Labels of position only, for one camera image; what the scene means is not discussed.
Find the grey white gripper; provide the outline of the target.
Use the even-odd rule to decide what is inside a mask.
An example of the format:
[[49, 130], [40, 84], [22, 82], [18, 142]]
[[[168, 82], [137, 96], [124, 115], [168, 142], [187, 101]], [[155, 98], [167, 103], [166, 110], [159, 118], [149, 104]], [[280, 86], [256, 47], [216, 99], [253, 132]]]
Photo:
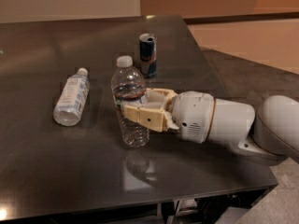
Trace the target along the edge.
[[[177, 95], [169, 89], [147, 88], [146, 96], [147, 108], [131, 105], [123, 108], [122, 114], [126, 119], [158, 133], [179, 129], [182, 140], [198, 144], [206, 141], [215, 105], [212, 95], [197, 91]], [[171, 103], [172, 115], [163, 109]]]

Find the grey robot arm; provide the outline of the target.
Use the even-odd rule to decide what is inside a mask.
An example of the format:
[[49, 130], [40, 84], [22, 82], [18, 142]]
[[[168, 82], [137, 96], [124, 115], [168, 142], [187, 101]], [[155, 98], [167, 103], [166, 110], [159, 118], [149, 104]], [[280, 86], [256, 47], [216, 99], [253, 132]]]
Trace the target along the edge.
[[299, 159], [299, 103], [283, 95], [253, 107], [198, 91], [148, 89], [145, 101], [124, 102], [121, 112], [152, 131], [174, 130], [182, 140], [216, 143], [251, 161]]

